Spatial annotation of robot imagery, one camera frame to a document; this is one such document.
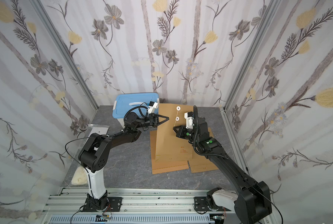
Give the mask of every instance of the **white motor housing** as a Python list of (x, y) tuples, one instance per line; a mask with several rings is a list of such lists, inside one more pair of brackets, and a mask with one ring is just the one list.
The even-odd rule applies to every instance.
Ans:
[(187, 112), (184, 114), (184, 118), (187, 120), (187, 129), (193, 129), (193, 116), (192, 112)]
[(227, 208), (235, 212), (235, 203), (237, 200), (237, 194), (225, 191), (224, 189), (215, 191), (212, 194), (212, 198), (217, 206)]
[(152, 102), (150, 101), (149, 103), (149, 109), (148, 109), (148, 114), (154, 113), (154, 111), (158, 108), (159, 104), (157, 102)]

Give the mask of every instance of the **red wire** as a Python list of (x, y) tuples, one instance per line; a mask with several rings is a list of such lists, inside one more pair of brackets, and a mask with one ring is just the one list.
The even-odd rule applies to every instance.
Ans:
[[(108, 208), (110, 208), (110, 204), (108, 205)], [(104, 213), (108, 211), (108, 208), (106, 208), (106, 210), (102, 213), (102, 215), (104, 215)]]

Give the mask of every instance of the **brown paper envelope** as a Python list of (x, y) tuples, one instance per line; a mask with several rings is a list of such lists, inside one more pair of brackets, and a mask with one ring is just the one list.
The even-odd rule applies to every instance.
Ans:
[[(210, 137), (214, 137), (211, 128), (208, 128)], [(217, 170), (217, 166), (211, 162), (210, 160), (206, 159), (203, 155), (198, 155), (193, 149), (193, 158), (189, 160), (189, 165), (191, 169), (191, 173), (198, 173), (210, 170)]]
[(159, 114), (169, 117), (169, 121), (158, 126), (156, 136), (156, 162), (185, 161), (192, 159), (193, 147), (186, 140), (176, 137), (174, 126), (186, 125), (184, 113), (194, 111), (193, 106), (178, 104), (159, 104)]
[(150, 151), (151, 151), (151, 169), (153, 174), (166, 173), (182, 169), (188, 169), (187, 161), (175, 162), (155, 162), (155, 148), (156, 148), (157, 131), (150, 132)]

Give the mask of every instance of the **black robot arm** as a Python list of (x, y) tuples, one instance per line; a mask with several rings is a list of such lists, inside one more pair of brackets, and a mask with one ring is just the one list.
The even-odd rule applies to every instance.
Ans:
[(221, 144), (209, 136), (205, 118), (198, 117), (198, 109), (187, 113), (187, 126), (174, 127), (178, 138), (185, 138), (197, 154), (213, 162), (236, 188), (238, 197), (234, 210), (243, 224), (253, 224), (272, 213), (270, 190), (262, 181), (257, 182), (244, 172), (225, 152)]
[[(92, 173), (103, 169), (112, 148), (136, 141), (139, 138), (141, 131), (137, 128), (157, 127), (169, 120), (166, 116), (154, 113), (140, 118), (136, 113), (132, 112), (132, 110), (140, 107), (148, 109), (145, 106), (137, 106), (129, 110), (124, 116), (125, 128), (121, 132), (112, 136), (99, 135), (97, 133), (90, 135), (92, 138), (87, 140), (78, 156), (84, 167), (88, 167)], [(165, 120), (159, 122), (159, 118), (165, 118)]]

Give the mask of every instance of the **gray marble table surface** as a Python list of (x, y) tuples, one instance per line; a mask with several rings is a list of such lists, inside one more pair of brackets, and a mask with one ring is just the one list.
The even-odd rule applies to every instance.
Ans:
[[(205, 117), (214, 137), (222, 144), (227, 154), (234, 159), (231, 145), (226, 133), (220, 110), (212, 107), (200, 107), (199, 117)], [(100, 106), (92, 123), (109, 125), (108, 134), (119, 132), (122, 128), (117, 119), (112, 117), (113, 106)], [(219, 171), (191, 173), (190, 168), (180, 171), (152, 174), (149, 132), (142, 132), (139, 139), (110, 150), (108, 162), (104, 167), (104, 184), (107, 188), (145, 188), (145, 189), (183, 189), (211, 190), (222, 187), (234, 190), (234, 186)], [(71, 180), (76, 168), (72, 162), (62, 187), (88, 187), (87, 185), (72, 185)]]

